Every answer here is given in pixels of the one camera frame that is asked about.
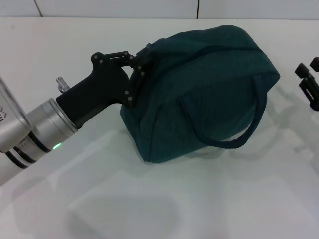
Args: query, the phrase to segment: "dark green duffel bag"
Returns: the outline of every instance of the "dark green duffel bag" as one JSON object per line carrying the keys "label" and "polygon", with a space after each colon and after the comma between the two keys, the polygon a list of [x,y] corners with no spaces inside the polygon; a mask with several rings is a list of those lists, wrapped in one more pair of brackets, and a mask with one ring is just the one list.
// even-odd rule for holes
{"label": "dark green duffel bag", "polygon": [[[243,146],[280,78],[252,38],[235,26],[160,39],[137,58],[146,69],[144,83],[136,106],[122,106],[121,116],[143,160],[154,163],[208,145]],[[133,84],[139,74],[132,74]]]}

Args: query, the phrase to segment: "metal cylinder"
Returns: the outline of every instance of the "metal cylinder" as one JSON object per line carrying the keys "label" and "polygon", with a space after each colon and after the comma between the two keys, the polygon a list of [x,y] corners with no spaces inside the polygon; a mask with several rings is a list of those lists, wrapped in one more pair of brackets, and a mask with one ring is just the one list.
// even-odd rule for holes
{"label": "metal cylinder", "polygon": [[33,134],[48,150],[52,150],[58,143],[64,142],[77,132],[76,127],[52,98],[28,113],[28,117],[34,127]]}
{"label": "metal cylinder", "polygon": [[39,105],[27,116],[33,125],[32,131],[6,153],[13,163],[23,169],[77,132],[54,99]]}

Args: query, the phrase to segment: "bag handle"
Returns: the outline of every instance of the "bag handle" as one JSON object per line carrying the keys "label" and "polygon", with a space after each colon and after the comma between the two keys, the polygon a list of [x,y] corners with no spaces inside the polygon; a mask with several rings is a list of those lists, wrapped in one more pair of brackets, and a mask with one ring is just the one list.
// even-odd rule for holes
{"label": "bag handle", "polygon": [[257,128],[266,108],[267,91],[264,87],[263,81],[264,79],[262,75],[255,75],[252,77],[252,82],[253,82],[254,90],[255,90],[255,98],[256,98],[255,116],[250,126],[248,127],[248,129],[240,137],[232,141],[218,141],[218,140],[213,140],[209,138],[208,136],[206,136],[204,132],[202,132],[199,129],[199,127],[194,123],[196,120],[196,106],[194,105],[194,102],[188,97],[183,97],[182,106],[185,109],[185,112],[190,119],[192,128],[197,138],[202,143],[205,143],[209,146],[218,147],[218,148],[229,149],[229,148],[239,148],[243,146],[247,142],[247,140],[250,138],[250,136],[253,134],[255,129]]}

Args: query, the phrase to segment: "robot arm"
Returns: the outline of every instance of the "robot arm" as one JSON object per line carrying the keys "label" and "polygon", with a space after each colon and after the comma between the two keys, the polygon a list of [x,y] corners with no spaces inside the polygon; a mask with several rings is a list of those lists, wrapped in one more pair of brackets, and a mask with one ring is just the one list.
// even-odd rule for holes
{"label": "robot arm", "polygon": [[63,78],[57,79],[62,93],[25,114],[4,81],[0,78],[0,151],[15,166],[25,169],[67,140],[85,122],[113,103],[126,107],[135,104],[137,86],[130,84],[123,66],[144,72],[138,58],[127,51],[91,57],[92,73],[70,88]]}

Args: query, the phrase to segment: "green led light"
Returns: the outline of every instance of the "green led light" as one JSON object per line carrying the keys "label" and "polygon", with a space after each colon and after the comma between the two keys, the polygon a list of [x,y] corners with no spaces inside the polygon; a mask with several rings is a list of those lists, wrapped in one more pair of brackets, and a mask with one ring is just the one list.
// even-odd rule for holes
{"label": "green led light", "polygon": [[58,143],[56,146],[53,147],[53,149],[56,149],[58,147],[60,147],[62,145],[62,143]]}

